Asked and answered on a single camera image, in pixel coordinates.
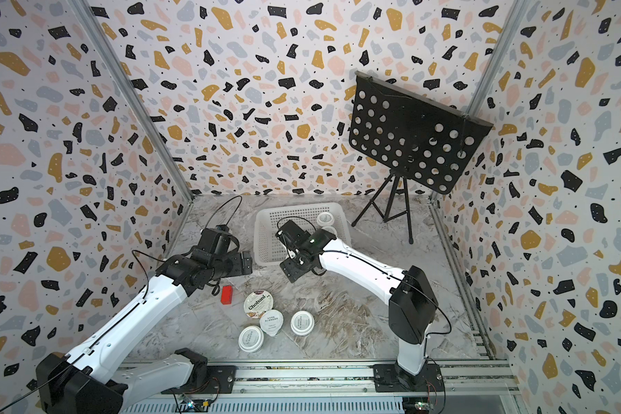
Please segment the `Chobani yogurt cup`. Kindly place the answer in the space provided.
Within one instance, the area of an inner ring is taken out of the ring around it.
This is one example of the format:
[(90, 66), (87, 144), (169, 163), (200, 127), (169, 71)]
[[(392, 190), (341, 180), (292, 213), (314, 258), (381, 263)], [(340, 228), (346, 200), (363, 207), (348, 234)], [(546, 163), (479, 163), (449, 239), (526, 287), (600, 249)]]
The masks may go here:
[(260, 319), (274, 308), (274, 298), (266, 290), (256, 290), (246, 296), (243, 310), (249, 318)]

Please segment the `white teardrop lid yogurt cup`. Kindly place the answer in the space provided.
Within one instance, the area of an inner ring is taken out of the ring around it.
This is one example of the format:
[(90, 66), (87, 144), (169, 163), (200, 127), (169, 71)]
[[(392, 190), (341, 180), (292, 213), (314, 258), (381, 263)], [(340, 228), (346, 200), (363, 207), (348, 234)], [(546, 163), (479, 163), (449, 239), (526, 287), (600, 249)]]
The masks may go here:
[(279, 310), (268, 310), (260, 318), (260, 328), (268, 336), (276, 336), (284, 325), (284, 316)]

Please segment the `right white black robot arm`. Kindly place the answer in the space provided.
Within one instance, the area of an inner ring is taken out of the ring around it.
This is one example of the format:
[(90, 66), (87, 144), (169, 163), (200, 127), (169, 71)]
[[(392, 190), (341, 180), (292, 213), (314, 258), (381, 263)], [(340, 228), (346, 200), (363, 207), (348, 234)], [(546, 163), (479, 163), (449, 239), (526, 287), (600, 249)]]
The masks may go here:
[(398, 377), (414, 381), (422, 374), (428, 361), (427, 337), (439, 310), (422, 269), (378, 262), (329, 231), (310, 233), (292, 220), (282, 224), (275, 236), (286, 250), (287, 257), (280, 267), (291, 283), (322, 268), (355, 282), (387, 305), (389, 328), (398, 338)]

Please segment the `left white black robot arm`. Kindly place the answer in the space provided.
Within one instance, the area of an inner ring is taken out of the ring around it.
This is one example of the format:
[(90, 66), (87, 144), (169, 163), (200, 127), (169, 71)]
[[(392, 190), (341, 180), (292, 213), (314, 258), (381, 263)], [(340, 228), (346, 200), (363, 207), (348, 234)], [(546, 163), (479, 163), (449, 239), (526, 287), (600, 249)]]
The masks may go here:
[(46, 413), (119, 413), (159, 393), (202, 391), (211, 382), (208, 360), (189, 348), (126, 374), (117, 370), (129, 353), (198, 290), (218, 291), (222, 279), (250, 275), (253, 258), (227, 225), (204, 229), (183, 255), (164, 260), (142, 292), (103, 328), (63, 356), (51, 354), (36, 368)]

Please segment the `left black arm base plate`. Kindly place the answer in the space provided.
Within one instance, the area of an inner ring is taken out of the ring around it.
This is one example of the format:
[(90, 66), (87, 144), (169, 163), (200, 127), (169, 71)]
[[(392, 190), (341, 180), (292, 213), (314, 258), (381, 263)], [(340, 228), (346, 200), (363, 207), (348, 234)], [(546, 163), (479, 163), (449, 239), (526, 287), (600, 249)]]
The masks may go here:
[(164, 390), (162, 394), (231, 394), (236, 371), (237, 367), (233, 365), (203, 365), (193, 371), (186, 384)]

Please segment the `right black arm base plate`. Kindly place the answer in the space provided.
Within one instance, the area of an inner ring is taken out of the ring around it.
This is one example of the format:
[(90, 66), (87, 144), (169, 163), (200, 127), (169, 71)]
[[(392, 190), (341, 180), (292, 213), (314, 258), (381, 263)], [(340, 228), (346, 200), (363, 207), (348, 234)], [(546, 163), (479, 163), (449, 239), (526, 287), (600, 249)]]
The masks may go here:
[(397, 363), (375, 364), (374, 385), (377, 393), (443, 392), (443, 374), (434, 362), (426, 362), (421, 371), (412, 375)]

